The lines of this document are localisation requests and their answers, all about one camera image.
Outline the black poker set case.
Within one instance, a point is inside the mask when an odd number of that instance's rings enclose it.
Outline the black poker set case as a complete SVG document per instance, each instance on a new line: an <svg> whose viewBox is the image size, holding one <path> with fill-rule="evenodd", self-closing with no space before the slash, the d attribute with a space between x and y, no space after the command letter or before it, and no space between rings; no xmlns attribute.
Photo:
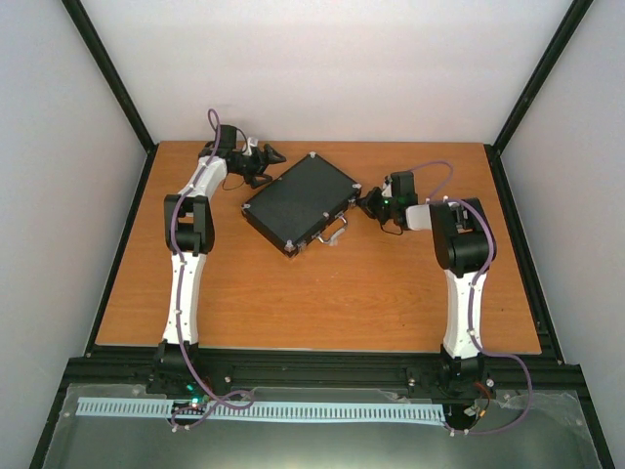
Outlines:
<svg viewBox="0 0 625 469"><path fill-rule="evenodd" d="M311 151L244 202L241 211L260 235L292 258L316 240L335 242L360 194L360 183Z"/></svg>

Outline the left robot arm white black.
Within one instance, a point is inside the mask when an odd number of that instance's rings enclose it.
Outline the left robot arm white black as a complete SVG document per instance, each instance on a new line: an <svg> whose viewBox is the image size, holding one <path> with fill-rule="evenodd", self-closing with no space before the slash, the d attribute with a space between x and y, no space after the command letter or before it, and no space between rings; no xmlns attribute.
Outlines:
<svg viewBox="0 0 625 469"><path fill-rule="evenodd" d="M245 138L240 147L237 138L243 135L236 126L217 125L214 139L199 152L188 182L164 199L165 242L171 253L172 285L156 359L170 368L170 383L186 394L198 388L207 395L213 394L203 379L202 367L193 362L198 350L200 283L216 238L211 198L230 174L240 176L244 184L257 189L272 181L266 173L269 166L286 161L271 145L260 146L253 138Z"/></svg>

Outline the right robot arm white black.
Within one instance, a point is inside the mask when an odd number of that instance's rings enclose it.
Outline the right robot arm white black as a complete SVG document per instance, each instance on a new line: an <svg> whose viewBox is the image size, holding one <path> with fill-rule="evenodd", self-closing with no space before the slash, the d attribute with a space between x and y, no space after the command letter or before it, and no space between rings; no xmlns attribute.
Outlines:
<svg viewBox="0 0 625 469"><path fill-rule="evenodd" d="M435 257L447 285L446 329L441 344L437 385L459 395L483 376L481 296L496 242L476 198L421 202L414 175L386 177L382 186L361 197L357 206L381 227L393 222L401 233L432 233Z"/></svg>

